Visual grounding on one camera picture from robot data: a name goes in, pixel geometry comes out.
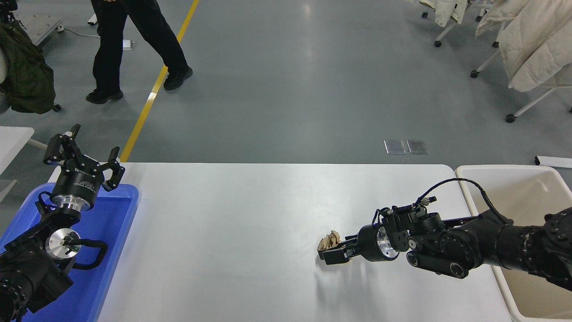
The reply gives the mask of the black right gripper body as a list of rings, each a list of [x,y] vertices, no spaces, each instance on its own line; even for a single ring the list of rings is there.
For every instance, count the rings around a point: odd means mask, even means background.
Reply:
[[[357,252],[367,261],[383,261],[383,254],[378,244],[380,228],[380,225],[365,225],[357,234]]]

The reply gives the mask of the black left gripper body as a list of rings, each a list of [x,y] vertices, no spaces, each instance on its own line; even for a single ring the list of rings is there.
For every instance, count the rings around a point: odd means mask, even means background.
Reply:
[[[76,159],[64,161],[50,195],[51,202],[59,203],[64,196],[75,196],[94,203],[104,178],[99,165],[90,157],[83,157],[81,162]]]

